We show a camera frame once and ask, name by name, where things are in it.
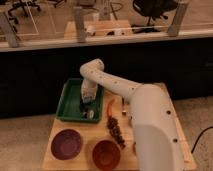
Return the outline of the translucent grey gripper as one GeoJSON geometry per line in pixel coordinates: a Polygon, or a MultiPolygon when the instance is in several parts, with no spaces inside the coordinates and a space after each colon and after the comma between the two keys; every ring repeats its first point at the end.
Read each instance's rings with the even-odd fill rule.
{"type": "Polygon", "coordinates": [[[94,100],[96,98],[97,90],[98,85],[95,82],[86,78],[83,79],[81,85],[81,96],[83,99],[94,100]]]}

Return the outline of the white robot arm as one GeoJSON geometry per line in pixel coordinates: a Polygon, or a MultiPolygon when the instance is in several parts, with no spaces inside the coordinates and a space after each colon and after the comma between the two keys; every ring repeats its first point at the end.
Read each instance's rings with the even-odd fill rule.
{"type": "Polygon", "coordinates": [[[140,171],[185,171],[170,99],[159,86],[108,74],[100,59],[83,64],[80,74],[83,99],[92,100],[99,84],[129,102],[140,171]]]}

